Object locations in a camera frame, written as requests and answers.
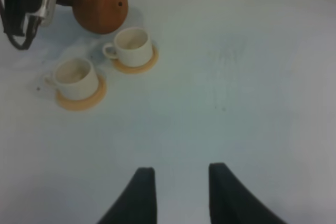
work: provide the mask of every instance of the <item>wooden saucer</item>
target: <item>wooden saucer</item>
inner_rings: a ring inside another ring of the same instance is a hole
[[[84,100],[73,101],[65,98],[61,92],[56,91],[56,102],[59,106],[70,111],[82,111],[87,110],[97,105],[104,97],[107,91],[106,81],[103,76],[98,75],[99,85],[97,91]]]
[[[139,67],[128,67],[122,64],[118,59],[112,60],[114,67],[122,72],[122,73],[127,73],[127,74],[136,74],[136,73],[143,73],[155,66],[157,63],[157,60],[159,58],[159,52],[157,51],[157,48],[153,46],[153,56],[150,59],[149,62],[147,62],[145,65],[139,66]]]

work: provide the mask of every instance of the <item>black cable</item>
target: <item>black cable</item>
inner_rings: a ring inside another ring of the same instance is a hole
[[[6,35],[10,43],[18,50],[27,50],[36,36],[37,28],[41,22],[40,18],[34,17],[34,16],[29,17],[28,27],[26,30],[26,39],[22,43],[22,45],[20,45],[13,37],[10,26],[7,23],[7,19],[5,17],[5,8],[2,3],[2,0],[0,0],[0,16],[1,16],[2,24],[4,26],[4,30],[6,31]]]

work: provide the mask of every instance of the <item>white tabletop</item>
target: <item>white tabletop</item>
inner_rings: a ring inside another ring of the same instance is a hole
[[[129,76],[58,7],[31,49],[0,34],[0,223],[92,224],[138,167],[158,223],[209,224],[208,165],[225,162],[289,223],[336,218],[336,0],[129,0],[160,58]],[[92,56],[108,93],[59,108],[40,76]]]

